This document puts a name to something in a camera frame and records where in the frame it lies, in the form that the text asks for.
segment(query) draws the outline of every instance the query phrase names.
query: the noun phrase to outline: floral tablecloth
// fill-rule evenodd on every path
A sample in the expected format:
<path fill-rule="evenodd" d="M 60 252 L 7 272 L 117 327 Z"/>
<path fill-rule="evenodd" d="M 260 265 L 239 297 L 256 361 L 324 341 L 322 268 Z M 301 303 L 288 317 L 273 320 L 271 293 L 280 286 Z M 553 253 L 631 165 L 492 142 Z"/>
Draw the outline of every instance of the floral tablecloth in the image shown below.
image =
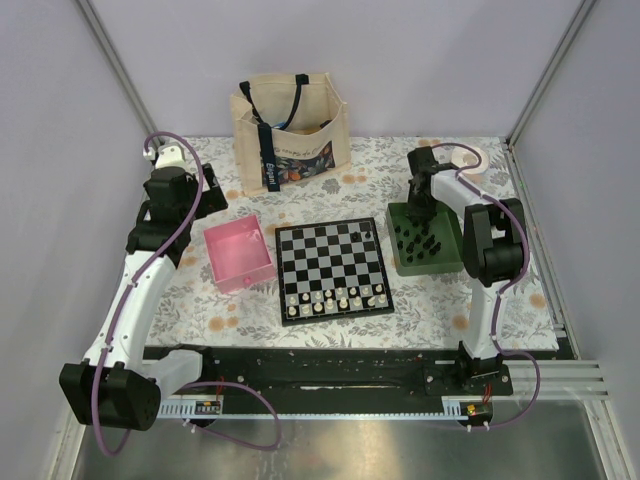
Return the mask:
<path fill-rule="evenodd" d="M 349 172 L 326 175 L 284 188 L 280 193 L 245 197 L 233 158 L 232 138 L 189 139 L 203 162 L 211 162 L 229 202 L 226 211 L 194 223 L 191 245 L 155 315 L 147 344 L 189 343 L 241 347 L 456 348 L 459 332 L 469 327 L 470 278 L 465 272 L 400 277 L 397 275 L 385 211 L 389 202 L 407 199 L 407 153 L 429 142 L 475 145 L 490 156 L 488 171 L 470 176 L 498 197 L 514 195 L 497 138 L 353 138 Z M 437 150 L 440 161 L 450 151 Z M 203 230 L 255 214 L 275 262 L 277 227 L 375 217 L 387 267 L 395 313 L 283 327 L 278 281 L 221 294 L 213 282 Z M 535 261 L 517 285 L 502 329 L 506 348 L 557 349 Z"/>

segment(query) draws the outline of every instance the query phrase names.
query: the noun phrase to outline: white round object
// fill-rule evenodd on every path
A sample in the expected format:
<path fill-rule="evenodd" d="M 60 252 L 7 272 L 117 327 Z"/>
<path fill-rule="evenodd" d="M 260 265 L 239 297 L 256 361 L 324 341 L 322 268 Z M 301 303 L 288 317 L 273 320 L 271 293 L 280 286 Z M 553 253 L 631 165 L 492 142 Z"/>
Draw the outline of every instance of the white round object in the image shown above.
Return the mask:
<path fill-rule="evenodd" d="M 474 145 L 469 145 L 469 147 L 473 148 L 480 154 L 480 157 L 482 157 L 482 162 L 480 163 L 479 167 L 470 168 L 469 170 L 465 170 L 464 173 L 470 175 L 478 175 L 480 173 L 484 173 L 487 168 L 489 168 L 489 155 L 487 155 L 487 152 Z M 475 165 L 476 163 L 478 163 L 478 157 L 476 157 L 469 150 L 466 150 L 462 147 L 456 147 L 453 149 L 453 152 L 451 152 L 451 163 L 459 168 L 468 167 L 469 165 Z"/>

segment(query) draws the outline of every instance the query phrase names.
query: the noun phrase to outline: pink tray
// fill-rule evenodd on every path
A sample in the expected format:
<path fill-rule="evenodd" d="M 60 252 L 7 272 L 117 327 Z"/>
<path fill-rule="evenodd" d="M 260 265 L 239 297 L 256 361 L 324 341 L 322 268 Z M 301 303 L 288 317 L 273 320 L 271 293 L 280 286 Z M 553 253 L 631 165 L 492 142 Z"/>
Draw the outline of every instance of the pink tray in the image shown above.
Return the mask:
<path fill-rule="evenodd" d="M 248 217 L 204 231 L 213 278 L 222 293 L 247 288 L 276 276 L 258 217 Z"/>

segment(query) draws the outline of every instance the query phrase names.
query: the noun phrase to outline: gray wall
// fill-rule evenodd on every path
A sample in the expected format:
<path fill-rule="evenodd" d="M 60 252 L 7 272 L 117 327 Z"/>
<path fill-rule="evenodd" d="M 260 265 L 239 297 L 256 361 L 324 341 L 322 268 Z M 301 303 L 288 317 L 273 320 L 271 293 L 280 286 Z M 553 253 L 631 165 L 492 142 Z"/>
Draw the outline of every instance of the gray wall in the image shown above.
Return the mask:
<path fill-rule="evenodd" d="M 94 0 L 159 127 L 231 135 L 256 73 L 330 72 L 358 135 L 506 135 L 579 0 Z"/>
<path fill-rule="evenodd" d="M 516 146 L 579 346 L 604 368 L 636 462 L 639 18 L 637 1 L 599 2 Z"/>
<path fill-rule="evenodd" d="M 58 374 L 104 320 L 148 166 L 73 2 L 2 2 L 0 58 L 0 477 L 33 480 L 65 405 Z"/>

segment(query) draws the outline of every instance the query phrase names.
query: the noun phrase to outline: green tray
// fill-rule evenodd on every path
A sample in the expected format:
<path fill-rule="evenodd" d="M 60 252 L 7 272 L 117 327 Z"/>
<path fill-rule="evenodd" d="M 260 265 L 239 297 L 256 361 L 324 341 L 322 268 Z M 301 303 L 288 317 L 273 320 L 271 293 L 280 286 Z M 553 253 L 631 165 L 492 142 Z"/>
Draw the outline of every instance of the green tray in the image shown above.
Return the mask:
<path fill-rule="evenodd" d="M 391 247 L 393 248 L 393 257 L 396 263 L 396 271 L 398 275 L 409 277 L 412 275 L 426 275 L 436 273 L 460 272 L 464 269 L 462 263 L 462 232 L 458 217 L 453 210 L 444 203 L 438 202 L 436 207 L 436 216 L 429 223 L 429 232 L 427 237 L 435 235 L 435 242 L 440 242 L 442 247 L 435 255 L 430 255 L 428 250 L 424 250 L 422 245 L 415 245 L 412 262 L 407 258 L 410 256 L 407 251 L 407 245 L 413 241 L 416 235 L 420 234 L 422 242 L 425 241 L 422 235 L 423 225 L 414 226 L 407 217 L 406 203 L 390 203 L 387 208 L 387 226 L 391 237 Z M 396 227 L 400 227 L 400 232 L 396 233 Z M 409 236 L 405 237 L 404 232 L 408 230 Z M 403 248 L 398 248 L 398 242 L 403 242 Z M 424 252 L 424 258 L 419 260 L 417 255 Z"/>

